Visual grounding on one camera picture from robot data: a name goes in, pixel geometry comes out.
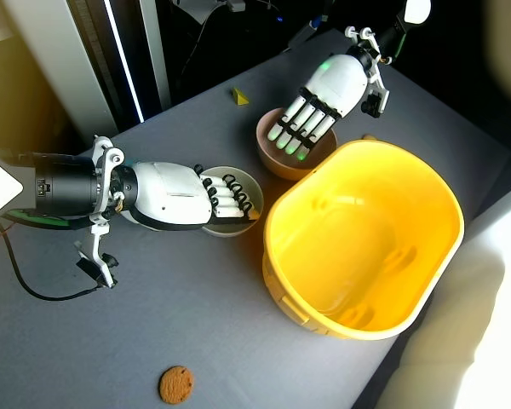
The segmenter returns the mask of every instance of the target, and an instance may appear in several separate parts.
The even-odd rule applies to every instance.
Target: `yellow pyramid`
[[[246,95],[244,95],[242,91],[238,88],[233,88],[233,98],[237,105],[247,105],[250,103],[250,101],[248,101],[248,98],[246,98]]]

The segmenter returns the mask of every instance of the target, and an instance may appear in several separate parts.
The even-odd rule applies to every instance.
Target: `table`
[[[258,159],[256,123],[293,101],[319,63],[347,46],[341,33],[327,32],[114,143],[129,158],[238,166],[259,181],[268,210],[291,182]],[[393,68],[382,76],[391,91],[387,111],[373,119],[356,107],[335,127],[339,142],[369,132],[415,153],[445,178],[471,220],[508,150]],[[233,86],[248,106],[234,104]],[[119,260],[118,285],[70,302],[25,294],[0,241],[0,409],[164,407],[158,380],[174,365],[196,378],[185,408],[350,407],[394,340],[340,340],[290,321],[261,278],[263,225],[218,239],[116,218],[100,249]],[[74,265],[72,242],[82,235],[15,226],[10,237],[26,281],[50,296],[92,286]]]

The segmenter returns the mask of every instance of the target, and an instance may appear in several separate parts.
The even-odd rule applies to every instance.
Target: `yellow bin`
[[[385,142],[354,141],[273,206],[263,276],[311,331],[392,337],[420,312],[463,229],[454,193],[430,166]]]

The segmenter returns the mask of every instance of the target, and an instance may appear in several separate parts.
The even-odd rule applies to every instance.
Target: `cookie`
[[[171,405],[182,403],[192,393],[195,378],[184,366],[173,366],[167,370],[159,382],[161,399]]]

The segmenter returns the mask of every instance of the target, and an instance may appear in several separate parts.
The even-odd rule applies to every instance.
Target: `yellow object in bowl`
[[[263,275],[311,331],[393,337],[420,312],[463,230],[454,193],[429,165],[385,142],[353,141],[275,203]]]

